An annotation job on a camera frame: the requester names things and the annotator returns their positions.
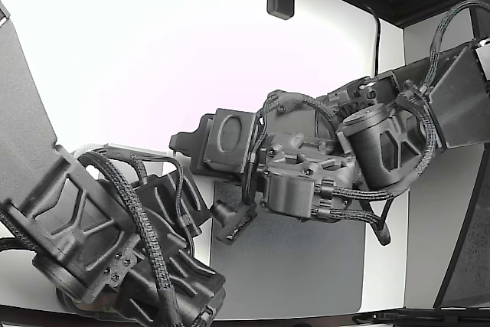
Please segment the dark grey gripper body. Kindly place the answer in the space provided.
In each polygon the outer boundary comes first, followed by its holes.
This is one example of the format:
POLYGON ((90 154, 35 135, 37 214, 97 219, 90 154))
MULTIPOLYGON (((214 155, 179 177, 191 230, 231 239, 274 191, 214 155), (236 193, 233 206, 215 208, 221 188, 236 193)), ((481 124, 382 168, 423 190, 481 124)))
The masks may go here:
POLYGON ((218 109, 202 116, 193 140, 197 153, 191 159, 191 172, 218 181, 239 181, 256 131, 255 113, 218 109))

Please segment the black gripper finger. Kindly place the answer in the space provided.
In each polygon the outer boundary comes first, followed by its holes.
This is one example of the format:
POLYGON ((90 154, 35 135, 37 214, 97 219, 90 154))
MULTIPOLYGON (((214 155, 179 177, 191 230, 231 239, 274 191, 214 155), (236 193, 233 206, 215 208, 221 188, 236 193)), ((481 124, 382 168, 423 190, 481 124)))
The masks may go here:
POLYGON ((201 142, 201 134, 194 132, 178 132, 171 136, 171 145, 195 145, 201 142))
POLYGON ((200 147, 194 145, 176 145, 172 146, 171 150, 190 158, 196 158, 200 154, 200 147))

